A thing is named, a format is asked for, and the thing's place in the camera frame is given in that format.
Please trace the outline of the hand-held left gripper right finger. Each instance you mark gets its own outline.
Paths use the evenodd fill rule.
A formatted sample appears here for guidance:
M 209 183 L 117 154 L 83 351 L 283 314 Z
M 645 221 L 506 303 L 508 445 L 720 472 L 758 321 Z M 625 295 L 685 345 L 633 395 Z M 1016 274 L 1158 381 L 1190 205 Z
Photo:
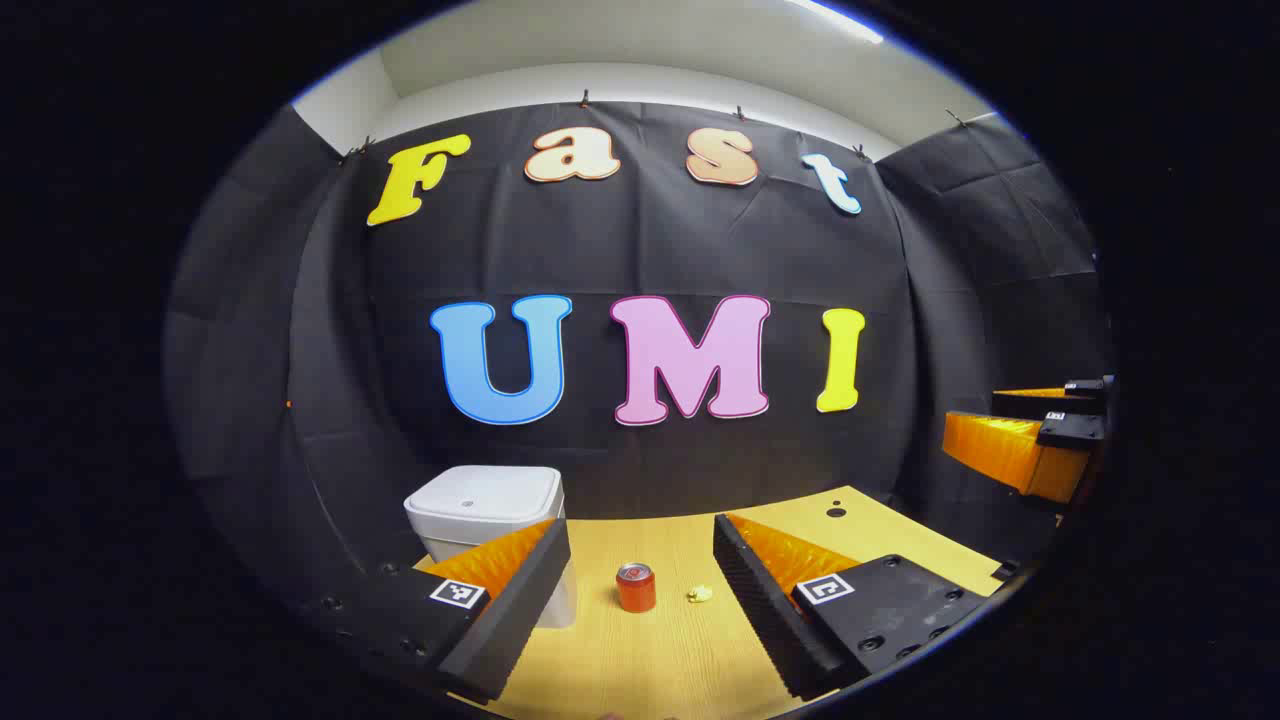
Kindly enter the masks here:
M 737 514 L 714 559 L 787 692 L 810 701 L 916 653 L 986 597 L 901 553 L 858 561 Z

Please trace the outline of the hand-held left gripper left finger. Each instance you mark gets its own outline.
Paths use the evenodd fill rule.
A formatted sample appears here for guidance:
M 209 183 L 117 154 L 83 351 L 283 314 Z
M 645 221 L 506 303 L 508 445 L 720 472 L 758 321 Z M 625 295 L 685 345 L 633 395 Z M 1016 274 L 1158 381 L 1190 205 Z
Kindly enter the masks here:
M 567 523 L 552 518 L 328 591 L 301 616 L 372 673 L 485 705 L 500 697 L 570 560 Z

